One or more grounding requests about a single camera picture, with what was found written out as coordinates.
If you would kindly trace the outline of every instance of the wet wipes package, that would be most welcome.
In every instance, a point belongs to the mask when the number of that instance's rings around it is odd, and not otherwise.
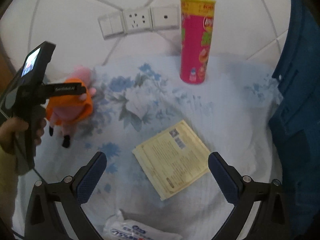
[[[166,233],[146,226],[134,220],[124,219],[122,212],[118,210],[115,215],[109,217],[103,228],[105,240],[181,240],[182,236]]]

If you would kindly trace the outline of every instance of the plush toy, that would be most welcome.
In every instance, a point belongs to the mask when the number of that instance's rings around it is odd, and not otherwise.
[[[91,70],[83,66],[76,67],[74,72],[68,76],[65,83],[80,82],[85,86],[87,92],[82,95],[67,95],[52,97],[46,108],[46,118],[50,122],[49,134],[53,135],[53,127],[61,125],[63,134],[62,146],[70,146],[70,135],[76,130],[77,122],[88,117],[93,110],[91,97],[97,90],[89,88],[91,84]]]

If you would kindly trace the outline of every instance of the toy head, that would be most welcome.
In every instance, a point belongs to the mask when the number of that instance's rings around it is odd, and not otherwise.
[[[91,83],[91,69],[77,66],[68,78],[79,78],[87,87],[89,87]]]

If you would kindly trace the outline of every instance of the yellow sleeve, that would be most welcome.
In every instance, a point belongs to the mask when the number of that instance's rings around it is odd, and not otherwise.
[[[9,228],[12,227],[17,187],[16,156],[6,153],[0,146],[0,217]]]

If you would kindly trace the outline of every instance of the display screen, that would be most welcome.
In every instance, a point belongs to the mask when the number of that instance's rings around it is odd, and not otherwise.
[[[33,67],[34,67],[34,65],[35,65],[35,62],[36,62],[36,59],[37,59],[37,56],[38,56],[38,54],[39,54],[39,51],[40,51],[40,48],[37,49],[35,52],[33,52],[33,53],[27,58],[26,63],[25,63],[25,65],[24,65],[24,67],[23,67],[23,71],[22,71],[22,75],[21,75],[22,77],[23,77],[25,74],[29,73],[29,72],[33,69]]]

